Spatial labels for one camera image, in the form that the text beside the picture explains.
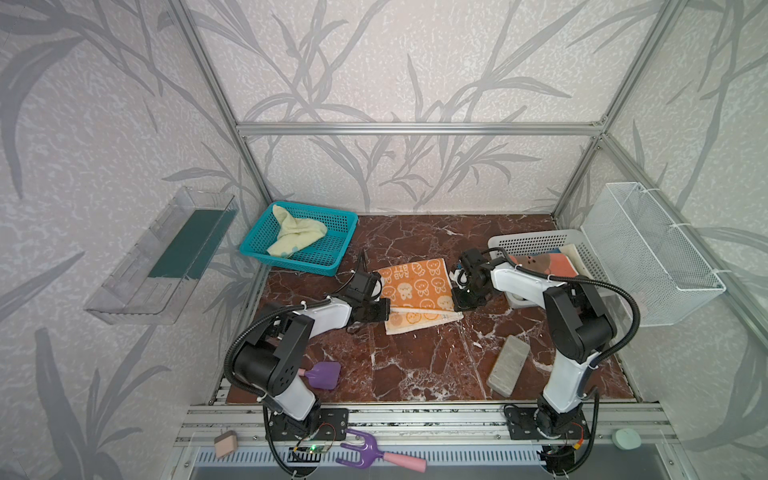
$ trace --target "wall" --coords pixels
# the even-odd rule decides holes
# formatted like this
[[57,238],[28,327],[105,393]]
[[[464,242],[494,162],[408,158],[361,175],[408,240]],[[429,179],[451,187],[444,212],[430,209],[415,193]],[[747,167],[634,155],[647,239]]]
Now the wall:
[[[263,202],[164,6],[0,6],[0,478],[159,475],[259,268]],[[240,212],[178,321],[83,311],[181,185]]]
[[[240,122],[596,121],[661,3],[188,2]],[[586,139],[250,144],[275,198],[373,213],[521,213],[551,211]]]
[[[764,306],[767,6],[688,2],[611,128]],[[768,356],[723,298],[675,326],[641,329],[622,359],[641,395],[664,405],[700,478],[764,478]]]

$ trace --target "orange towel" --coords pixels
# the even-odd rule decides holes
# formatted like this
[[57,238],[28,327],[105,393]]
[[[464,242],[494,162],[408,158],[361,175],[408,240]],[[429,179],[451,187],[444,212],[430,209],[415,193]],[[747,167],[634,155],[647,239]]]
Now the orange towel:
[[391,300],[387,335],[455,322],[464,318],[453,311],[451,282],[442,258],[422,260],[377,270]]

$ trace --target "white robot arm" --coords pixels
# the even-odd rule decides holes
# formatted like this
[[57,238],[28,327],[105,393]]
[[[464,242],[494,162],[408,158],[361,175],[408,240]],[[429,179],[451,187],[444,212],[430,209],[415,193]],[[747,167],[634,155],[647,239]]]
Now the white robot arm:
[[291,438],[307,437],[318,429],[320,411],[315,394],[297,375],[307,343],[354,323],[385,322],[389,299],[379,298],[381,289],[378,273],[358,271],[340,293],[313,305],[268,303],[230,346],[224,376],[284,413]]
[[460,311],[474,310],[497,290],[545,309],[556,353],[536,419],[542,435],[557,438],[581,412],[591,364],[616,335],[616,326],[593,285],[535,276],[508,260],[488,260],[476,249],[464,252],[452,275],[459,284],[452,291],[454,304]]

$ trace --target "light yellow cloth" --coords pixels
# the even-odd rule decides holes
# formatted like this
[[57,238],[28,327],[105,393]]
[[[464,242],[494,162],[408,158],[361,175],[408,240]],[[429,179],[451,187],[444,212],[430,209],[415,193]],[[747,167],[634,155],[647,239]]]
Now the light yellow cloth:
[[277,205],[272,207],[272,215],[280,224],[277,242],[266,249],[266,252],[272,257],[290,257],[328,233],[328,227],[323,222],[311,218],[293,218],[288,210]]

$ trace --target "white plastic basket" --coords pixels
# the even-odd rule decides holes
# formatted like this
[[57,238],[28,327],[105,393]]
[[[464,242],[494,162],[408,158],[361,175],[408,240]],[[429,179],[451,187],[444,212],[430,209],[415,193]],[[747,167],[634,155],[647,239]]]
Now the white plastic basket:
[[[597,280],[607,281],[608,278],[600,266],[597,257],[592,253],[587,238],[578,230],[549,230],[546,232],[498,235],[496,237],[491,237],[488,240],[488,248],[503,247],[504,250],[507,250],[507,253],[513,257],[533,257],[534,255],[546,253],[570,243],[573,243],[576,246],[576,250],[581,257],[581,260],[589,269],[592,276]],[[501,253],[491,252],[491,256],[496,258],[501,256]],[[600,294],[602,296],[611,295],[611,291],[601,289]],[[509,306],[513,309],[536,306],[532,301],[517,299],[509,292],[505,292],[505,295],[507,297],[507,302],[509,302]]]
[[672,325],[725,291],[712,267],[642,184],[606,184],[581,226],[641,325]]

